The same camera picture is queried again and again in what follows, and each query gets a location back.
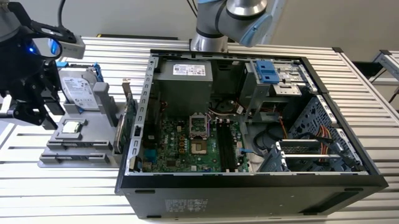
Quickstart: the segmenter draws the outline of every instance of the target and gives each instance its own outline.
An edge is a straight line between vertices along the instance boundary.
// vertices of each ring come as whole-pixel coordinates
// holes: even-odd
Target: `metal frame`
[[[110,95],[119,102],[126,101],[120,87],[123,79],[130,79],[134,98],[139,99],[150,49],[188,50],[188,42],[175,40],[86,37],[84,42],[87,44],[84,59],[64,58],[63,61],[83,64],[99,62],[104,80],[111,85]],[[231,43],[230,52],[308,58],[344,119],[390,183],[390,187],[381,193],[348,205],[327,217],[291,217],[278,222],[283,224],[296,222],[397,224],[399,220],[399,196],[397,193],[399,190],[399,124],[391,117],[382,100],[373,96],[377,92],[375,89],[363,84],[359,73],[350,69],[351,62],[343,61],[332,48],[259,45],[248,49]],[[115,219],[120,222],[135,220],[136,215],[127,200],[119,196],[108,196],[112,194],[111,187],[114,187],[116,179],[114,169],[88,168],[78,171],[64,168],[56,171],[38,168],[36,162],[51,134],[52,132],[43,130],[42,127],[16,126],[0,149],[0,161],[4,163],[0,164],[0,169],[4,171],[2,177],[16,177],[16,179],[4,180],[6,182],[2,184],[4,188],[2,192],[6,196],[3,199],[8,201],[3,205],[6,210],[0,210],[2,217],[24,217],[19,219],[27,222],[58,221],[60,218],[67,218],[70,222],[80,222],[83,215],[90,215],[91,222],[98,223],[111,220],[115,222]],[[74,178],[74,181],[64,179],[66,177]],[[47,183],[58,183],[60,188],[38,188],[38,186],[44,187]],[[18,190],[22,184],[27,188],[26,190]],[[83,198],[74,202],[66,201],[64,195]],[[84,209],[82,201],[90,205]],[[184,222],[274,223],[276,222],[275,218],[279,217],[208,218],[190,219]]]

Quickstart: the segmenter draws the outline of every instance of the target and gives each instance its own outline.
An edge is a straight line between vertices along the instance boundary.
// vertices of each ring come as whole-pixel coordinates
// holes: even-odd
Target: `ram slot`
[[[216,131],[222,171],[228,170],[230,172],[234,172],[236,169],[236,161],[230,123],[218,123]]]

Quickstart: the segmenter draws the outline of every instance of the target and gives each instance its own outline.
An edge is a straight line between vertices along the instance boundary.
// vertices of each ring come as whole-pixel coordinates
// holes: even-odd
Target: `seagate hard drive label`
[[[174,65],[174,75],[206,76],[206,66],[198,64],[176,64]]]
[[[90,83],[83,78],[63,78],[66,91],[82,109],[99,109]]]

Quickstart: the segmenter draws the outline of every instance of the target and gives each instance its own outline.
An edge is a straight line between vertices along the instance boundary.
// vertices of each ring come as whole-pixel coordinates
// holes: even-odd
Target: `motherboard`
[[[156,146],[144,151],[144,172],[248,172],[238,122],[166,117]]]

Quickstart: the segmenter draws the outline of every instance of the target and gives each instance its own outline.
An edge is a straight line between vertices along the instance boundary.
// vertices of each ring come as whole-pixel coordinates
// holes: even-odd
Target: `white wall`
[[[18,0],[31,18],[58,24],[59,0]],[[98,34],[171,36],[195,34],[196,18],[184,0],[67,0],[64,26],[82,36]]]
[[[399,0],[287,0],[272,44],[340,47],[370,61],[399,49]]]
[[[19,0],[32,19],[56,24],[59,0]],[[286,0],[271,44],[342,47],[350,59],[399,50],[399,0]],[[186,0],[67,0],[64,25],[76,34],[195,34]]]

